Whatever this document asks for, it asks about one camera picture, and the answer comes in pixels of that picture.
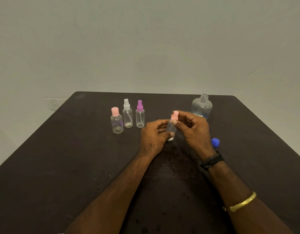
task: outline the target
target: clear plastic bottle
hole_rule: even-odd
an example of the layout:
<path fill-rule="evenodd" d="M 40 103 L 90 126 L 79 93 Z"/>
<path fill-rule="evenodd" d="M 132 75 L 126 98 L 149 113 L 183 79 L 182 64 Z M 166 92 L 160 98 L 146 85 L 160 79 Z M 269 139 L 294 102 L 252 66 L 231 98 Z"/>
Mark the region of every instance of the clear plastic bottle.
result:
<path fill-rule="evenodd" d="M 145 110 L 143 109 L 143 102 L 138 100 L 136 109 L 136 126 L 141 128 L 145 126 Z"/>
<path fill-rule="evenodd" d="M 120 134 L 124 130 L 122 116 L 120 115 L 117 107 L 112 108 L 111 111 L 112 111 L 112 116 L 111 116 L 112 130 L 114 133 Z"/>
<path fill-rule="evenodd" d="M 177 129 L 172 123 L 173 120 L 178 120 L 178 111 L 174 111 L 173 115 L 171 116 L 171 120 L 168 122 L 168 126 L 166 128 L 166 132 L 176 133 Z"/>
<path fill-rule="evenodd" d="M 208 100 L 208 95 L 201 94 L 200 98 L 196 98 L 192 101 L 191 113 L 207 119 L 212 110 L 212 106 L 212 103 Z"/>
<path fill-rule="evenodd" d="M 127 98 L 124 99 L 123 120 L 125 127 L 132 127 L 132 110 L 130 108 L 129 100 Z"/>

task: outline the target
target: forearm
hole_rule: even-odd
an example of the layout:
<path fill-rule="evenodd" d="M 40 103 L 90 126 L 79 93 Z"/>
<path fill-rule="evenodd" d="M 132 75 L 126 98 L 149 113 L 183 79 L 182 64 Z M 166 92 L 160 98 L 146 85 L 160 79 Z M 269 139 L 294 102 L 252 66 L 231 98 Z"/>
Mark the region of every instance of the forearm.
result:
<path fill-rule="evenodd" d="M 138 154 L 122 173 L 68 226 L 66 234 L 117 234 L 152 158 Z"/>
<path fill-rule="evenodd" d="M 238 204 L 252 194 L 252 191 L 225 162 L 213 165 L 208 172 L 225 207 Z M 258 197 L 236 212 L 231 212 L 229 209 L 227 211 L 238 234 L 292 234 L 288 227 Z"/>

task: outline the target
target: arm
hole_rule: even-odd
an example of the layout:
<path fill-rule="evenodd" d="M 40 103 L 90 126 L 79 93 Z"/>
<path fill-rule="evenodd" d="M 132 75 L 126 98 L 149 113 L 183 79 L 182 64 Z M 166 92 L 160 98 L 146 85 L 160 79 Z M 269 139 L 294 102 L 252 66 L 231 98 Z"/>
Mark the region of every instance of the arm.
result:
<path fill-rule="evenodd" d="M 183 134 L 188 145 L 202 161 L 215 154 L 211 144 L 208 123 L 205 118 L 178 111 L 179 121 L 173 124 Z M 225 204 L 233 206 L 246 200 L 252 192 L 232 169 L 221 161 L 209 168 L 208 173 Z M 256 197 L 246 206 L 231 212 L 230 219 L 238 234 L 293 234 L 289 228 Z"/>
<path fill-rule="evenodd" d="M 164 132 L 169 120 L 157 120 L 142 128 L 137 156 L 121 174 L 93 200 L 68 226 L 65 234 L 119 233 L 132 197 L 153 158 L 166 140 L 174 136 Z"/>

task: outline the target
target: pink spray nozzle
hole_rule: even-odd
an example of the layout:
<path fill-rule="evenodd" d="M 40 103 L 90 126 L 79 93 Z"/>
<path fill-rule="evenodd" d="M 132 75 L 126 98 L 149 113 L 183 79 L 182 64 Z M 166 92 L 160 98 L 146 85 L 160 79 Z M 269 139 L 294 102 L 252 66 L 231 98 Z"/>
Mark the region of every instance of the pink spray nozzle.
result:
<path fill-rule="evenodd" d="M 172 120 L 178 120 L 178 114 L 179 114 L 178 111 L 174 111 L 174 114 L 171 116 L 171 121 Z"/>
<path fill-rule="evenodd" d="M 143 102 L 141 100 L 138 100 L 137 110 L 142 111 L 143 110 Z"/>
<path fill-rule="evenodd" d="M 113 117 L 118 117 L 120 114 L 117 107 L 111 108 L 111 111 Z"/>

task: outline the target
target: black braided wristband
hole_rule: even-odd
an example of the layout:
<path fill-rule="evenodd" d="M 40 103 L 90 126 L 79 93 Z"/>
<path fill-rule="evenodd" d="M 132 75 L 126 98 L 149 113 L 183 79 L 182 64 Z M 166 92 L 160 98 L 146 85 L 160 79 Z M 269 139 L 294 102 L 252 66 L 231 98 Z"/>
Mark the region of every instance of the black braided wristband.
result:
<path fill-rule="evenodd" d="M 211 166 L 213 166 L 214 164 L 217 164 L 220 161 L 224 161 L 224 158 L 222 157 L 221 154 L 218 153 L 218 151 L 216 151 L 216 153 L 207 158 L 203 164 L 201 164 L 200 166 L 204 169 L 204 170 L 208 170 Z"/>

